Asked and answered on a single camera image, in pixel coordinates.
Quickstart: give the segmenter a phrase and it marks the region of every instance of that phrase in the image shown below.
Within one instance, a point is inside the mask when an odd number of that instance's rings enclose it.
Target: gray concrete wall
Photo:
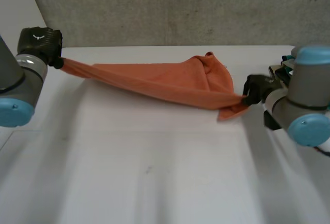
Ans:
[[[330,43],[330,0],[36,0],[65,46]]]

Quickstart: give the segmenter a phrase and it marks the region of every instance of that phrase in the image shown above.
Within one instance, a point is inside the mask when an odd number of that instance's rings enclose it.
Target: orange cloth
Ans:
[[[63,71],[109,85],[204,109],[220,109],[219,120],[242,114],[248,107],[234,94],[232,78],[214,56],[194,56],[182,63],[95,64],[64,59]]]

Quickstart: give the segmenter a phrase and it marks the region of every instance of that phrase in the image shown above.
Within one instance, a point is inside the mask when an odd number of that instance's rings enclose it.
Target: light blue cap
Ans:
[[[0,126],[16,127],[30,122],[35,113],[34,107],[24,101],[0,98]]]
[[[330,119],[319,113],[301,116],[291,123],[288,135],[303,146],[319,146],[330,137]]]
[[[298,51],[295,63],[300,65],[330,64],[330,46],[305,46]]]

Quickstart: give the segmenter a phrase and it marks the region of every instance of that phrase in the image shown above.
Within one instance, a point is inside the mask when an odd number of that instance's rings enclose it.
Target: white table surface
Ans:
[[[213,51],[242,92],[291,46],[65,48],[85,63]],[[268,132],[262,106],[167,103],[50,69],[33,120],[0,133],[0,223],[330,223],[329,158]]]

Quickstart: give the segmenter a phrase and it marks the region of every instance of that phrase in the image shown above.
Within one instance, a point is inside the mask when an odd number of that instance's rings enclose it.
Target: towel fold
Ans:
[[[182,63],[94,64],[64,58],[61,69],[83,78],[170,102],[220,109],[219,120],[242,114],[248,107],[234,93],[233,80],[212,52]]]

